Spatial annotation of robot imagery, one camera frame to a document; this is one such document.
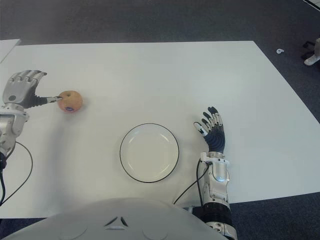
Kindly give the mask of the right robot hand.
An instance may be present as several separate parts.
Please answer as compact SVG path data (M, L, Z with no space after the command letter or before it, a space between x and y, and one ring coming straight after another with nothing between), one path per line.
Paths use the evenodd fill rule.
M209 152L223 154L226 137L222 117L213 106L209 106L207 111L203 112L204 118L201 119L201 123L195 121L193 125L207 143Z

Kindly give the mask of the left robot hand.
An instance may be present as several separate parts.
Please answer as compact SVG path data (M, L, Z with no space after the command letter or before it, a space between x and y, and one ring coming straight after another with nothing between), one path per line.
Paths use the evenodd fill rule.
M38 84L46 75L46 72L40 70L24 70L13 74L5 85L2 95L3 102L29 109L62 100L61 96L43 97L36 95Z

